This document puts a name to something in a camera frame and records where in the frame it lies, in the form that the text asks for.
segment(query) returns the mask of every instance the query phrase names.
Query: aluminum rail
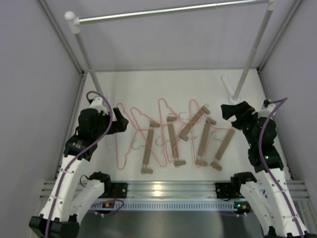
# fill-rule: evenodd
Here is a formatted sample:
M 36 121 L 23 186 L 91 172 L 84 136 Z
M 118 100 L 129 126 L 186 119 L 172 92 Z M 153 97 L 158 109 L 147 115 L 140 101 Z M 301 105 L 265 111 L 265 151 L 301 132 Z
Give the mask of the aluminum rail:
M 108 16 L 95 16 L 95 17 L 86 17 L 86 18 L 83 17 L 83 18 L 79 18 L 78 22 L 80 25 L 83 25 L 83 24 L 98 23 L 98 22 L 104 22 L 104 21 L 124 20 L 124 19 L 138 18 L 138 17 L 145 17 L 145 16 L 165 15 L 165 14 L 178 13 L 178 12 L 198 11 L 198 10 L 207 10 L 212 8 L 220 8 L 220 7 L 228 7 L 228 6 L 243 6 L 243 5 L 252 5 L 252 4 L 260 4 L 260 3 L 269 3 L 269 0 L 240 0 L 240 1 L 229 1 L 229 2 L 218 2 L 218 3 L 210 3 L 210 4 L 202 4 L 202 5 L 121 13 L 121 14 L 108 15 Z
M 216 182 L 230 181 L 127 181 L 127 200 L 221 201 L 217 199 L 215 190 Z M 44 183 L 40 199 L 48 199 L 54 184 L 55 181 L 46 181 Z M 287 181 L 287 186 L 294 201 L 310 200 L 303 181 L 289 180 Z M 83 187 L 78 184 L 75 196 L 79 194 L 82 189 Z

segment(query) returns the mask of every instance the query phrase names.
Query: white floor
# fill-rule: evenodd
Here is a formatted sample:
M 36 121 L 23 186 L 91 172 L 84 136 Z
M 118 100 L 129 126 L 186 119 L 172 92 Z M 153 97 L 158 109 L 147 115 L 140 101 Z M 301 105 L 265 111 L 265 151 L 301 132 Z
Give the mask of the white floor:
M 223 87 L 220 77 L 227 75 L 235 88 L 242 70 L 172 70 L 172 71 L 135 71 L 135 72 L 99 72 L 97 76 L 107 96 L 110 91 L 110 103 L 115 107 L 117 103 L 122 103 L 126 111 L 131 116 L 130 108 L 137 107 L 143 113 L 149 115 L 156 121 L 159 121 L 158 99 L 165 98 L 171 108 L 179 113 L 186 112 L 181 116 L 188 117 L 188 102 L 195 99 L 200 106 L 209 104 L 208 109 L 212 119 L 217 121 L 216 127 L 230 128 L 230 123 L 222 119 L 221 104 L 227 104 L 227 93 Z M 83 97 L 80 104 L 79 112 L 89 106 L 86 100 L 86 93 L 95 90 L 91 77 L 87 77 L 84 88 Z M 255 70 L 250 70 L 245 85 L 241 91 L 240 98 L 247 101 L 256 110 L 260 110 L 264 93 L 259 81 L 259 77 Z M 164 123 L 168 116 L 168 109 L 164 103 L 161 103 L 162 117 Z M 196 106 L 193 105 L 193 112 L 197 112 Z M 141 128 L 149 128 L 149 120 L 134 111 L 138 123 Z M 201 136 L 205 120 L 193 127 L 195 136 Z M 181 122 L 174 123 L 176 133 L 179 132 Z M 119 166 L 124 164 L 124 155 L 127 153 L 135 129 L 129 123 L 128 129 L 124 133 L 118 134 L 118 157 Z M 167 126 L 165 127 L 165 136 L 168 139 Z M 225 130 L 217 130 L 212 136 L 223 139 L 226 134 Z M 154 141 L 161 135 L 160 128 L 155 129 Z M 107 139 L 104 138 L 98 144 L 98 149 L 94 152 L 91 159 L 90 167 L 87 168 L 86 175 L 90 175 L 94 171 L 101 171 L 111 176 L 112 180 L 230 180 L 234 173 L 251 171 L 254 168 L 248 160 L 248 143 L 240 131 L 236 131 L 225 151 L 219 164 L 222 171 L 219 172 L 210 166 L 197 168 L 193 162 L 191 141 L 179 141 L 180 159 L 186 160 L 185 166 L 176 168 L 173 163 L 169 163 L 166 167 L 160 167 L 154 156 L 151 155 L 149 168 L 153 169 L 152 175 L 142 175 L 141 166 L 144 154 L 144 147 L 138 150 L 131 150 L 127 157 L 127 163 L 124 170 L 118 170 L 116 164 L 115 143 L 113 136 L 107 136 L 108 141 L 113 141 L 112 147 L 107 146 Z M 145 145 L 145 141 L 141 134 L 136 137 L 135 147 Z M 155 145 L 153 141 L 153 150 L 161 164 L 165 163 L 165 158 L 161 153 L 161 147 Z M 199 146 L 199 139 L 195 139 L 196 151 Z M 214 159 L 221 141 L 212 140 L 209 151 L 206 153 L 208 164 Z M 275 146 L 280 153 L 285 164 L 284 155 L 282 153 L 278 139 L 275 140 Z M 167 143 L 169 158 L 171 157 L 170 144 Z M 288 169 L 286 171 L 286 179 L 290 179 Z

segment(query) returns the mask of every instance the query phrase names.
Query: white wall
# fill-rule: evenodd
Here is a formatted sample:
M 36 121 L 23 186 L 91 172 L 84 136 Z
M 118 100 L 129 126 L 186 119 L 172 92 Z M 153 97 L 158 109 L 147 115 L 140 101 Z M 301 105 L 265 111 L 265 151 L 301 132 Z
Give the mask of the white wall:
M 216 2 L 215 0 L 47 0 L 81 65 L 74 36 L 64 19 Z M 294 0 L 278 0 L 253 67 L 263 58 Z M 97 69 L 243 67 L 266 4 L 152 16 L 82 26 Z
M 0 231 L 25 238 L 52 179 L 79 74 L 35 0 L 0 1 Z
M 276 119 L 295 176 L 305 181 L 313 203 L 317 201 L 316 12 L 316 0 L 303 1 L 262 73 L 270 98 L 289 98 Z

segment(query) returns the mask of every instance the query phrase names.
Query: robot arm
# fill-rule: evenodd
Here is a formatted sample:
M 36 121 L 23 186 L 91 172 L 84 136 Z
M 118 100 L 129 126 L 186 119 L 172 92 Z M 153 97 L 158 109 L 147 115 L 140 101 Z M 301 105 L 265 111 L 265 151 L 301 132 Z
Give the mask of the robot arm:
M 266 127 L 264 124 L 268 115 L 273 113 L 275 105 L 265 100 L 263 110 L 260 112 L 256 112 L 247 102 L 235 106 L 221 105 L 221 109 L 224 119 L 236 116 L 236 121 L 232 122 L 232 126 L 242 130 L 245 135 L 250 146 L 249 161 L 255 168 L 257 178 L 264 185 L 265 195 L 260 192 L 257 180 L 251 172 L 238 173 L 231 178 L 234 190 L 243 195 L 252 207 L 264 234 L 267 234 L 265 237 L 317 238 L 316 235 L 307 232 L 286 185 L 284 165 L 273 146 L 277 136 L 275 122 L 270 119 Z M 268 170 L 261 161 L 259 152 L 259 140 L 263 126 L 265 131 L 262 137 L 262 152 Z
M 112 122 L 107 134 L 124 132 L 128 120 L 118 108 L 114 108 L 113 112 L 117 121 Z M 62 165 L 50 198 L 40 214 L 33 216 L 29 222 L 38 237 L 77 237 L 80 223 L 93 203 L 98 197 L 110 194 L 110 176 L 98 172 L 89 177 L 85 188 L 73 200 L 78 181 L 97 148 L 97 144 L 91 145 L 106 132 L 110 118 L 101 97 L 90 100 L 90 107 L 81 111 L 75 134 L 66 142 Z

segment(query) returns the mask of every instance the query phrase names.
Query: purple wire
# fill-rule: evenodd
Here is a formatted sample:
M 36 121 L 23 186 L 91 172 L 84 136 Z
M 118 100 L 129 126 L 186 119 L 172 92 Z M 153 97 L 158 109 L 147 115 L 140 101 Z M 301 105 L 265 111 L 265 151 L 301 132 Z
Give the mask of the purple wire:
M 107 104 L 108 106 L 108 109 L 109 109 L 109 114 L 110 114 L 110 122 L 109 122 L 109 125 L 107 127 L 107 129 L 105 130 L 105 132 L 94 142 L 92 143 L 90 146 L 88 146 L 86 149 L 84 149 L 83 151 L 81 151 L 78 155 L 76 155 L 70 162 L 69 164 L 65 167 L 65 171 L 67 171 L 69 169 L 69 167 L 77 160 L 78 157 L 80 157 L 82 154 L 84 154 L 87 150 L 89 150 L 90 148 L 92 148 L 94 145 L 96 145 L 105 135 L 107 135 L 108 131 L 110 130 L 110 127 L 112 125 L 112 109 L 111 109 L 111 106 L 108 102 L 108 100 L 104 97 L 104 95 L 102 95 L 101 93 L 98 93 L 98 92 L 95 92 L 95 91 L 89 91 L 87 94 L 86 94 L 86 98 L 88 98 L 88 95 L 91 94 L 91 93 L 94 93 L 94 94 L 97 94 L 99 97 L 101 97 L 103 99 L 103 101 Z M 61 187 L 61 184 L 63 182 L 63 179 L 65 177 L 65 173 L 63 173 L 60 177 L 60 180 L 58 182 L 58 185 L 57 185 L 57 189 L 56 189 L 56 193 L 55 193 L 55 197 L 58 197 L 58 194 L 59 194 L 59 191 L 60 191 L 60 187 Z M 53 211 L 55 209 L 55 206 L 56 206 L 56 199 L 54 198 L 53 199 L 53 202 L 52 202 L 52 206 L 51 206 L 51 210 L 50 210 L 50 213 L 49 213 L 49 217 L 48 217 L 48 221 L 46 223 L 46 228 L 45 228 L 45 238 L 49 238 L 49 229 L 50 229 L 50 222 L 51 222 L 51 218 L 52 218 L 52 215 L 53 215 Z
M 262 126 L 262 130 L 260 132 L 260 139 L 259 139 L 259 153 L 260 153 L 260 159 L 262 161 L 262 164 L 265 168 L 265 171 L 271 176 L 271 178 L 273 179 L 274 183 L 277 185 L 278 189 L 280 191 L 282 191 L 282 194 L 283 194 L 283 197 L 287 203 L 287 206 L 292 214 L 292 216 L 294 217 L 294 222 L 296 224 L 296 227 L 298 229 L 298 232 L 301 236 L 301 238 L 304 238 L 304 235 L 303 235 L 303 232 L 302 232 L 302 229 L 301 229 L 301 226 L 299 225 L 299 222 L 297 220 L 297 218 L 295 217 L 296 214 L 294 212 L 294 209 L 291 205 L 291 202 L 289 201 L 288 197 L 286 196 L 285 192 L 283 192 L 283 188 L 282 186 L 279 184 L 279 182 L 276 180 L 276 178 L 274 177 L 274 175 L 272 174 L 272 172 L 270 171 L 269 167 L 267 166 L 267 163 L 265 161 L 265 158 L 264 158 L 264 155 L 263 155 L 263 151 L 262 151 L 262 140 L 263 140 L 263 135 L 264 135 L 264 131 L 265 131 L 265 128 L 269 122 L 269 120 L 273 117 L 274 113 L 285 103 L 285 101 L 287 100 L 287 98 L 284 98 L 284 99 L 281 99 L 281 100 L 278 100 L 278 101 L 274 101 L 274 102 L 271 102 L 271 103 L 277 103 L 277 102 L 280 102 L 280 104 L 278 104 L 276 106 L 276 108 L 273 109 L 273 111 L 268 115 L 267 119 L 265 120 L 263 126 Z
M 283 102 L 284 99 L 285 99 L 285 98 L 283 98 L 283 99 L 281 99 L 281 100 L 277 100 L 277 101 L 270 102 L 270 104 L 272 104 L 272 103 L 281 103 L 281 102 Z

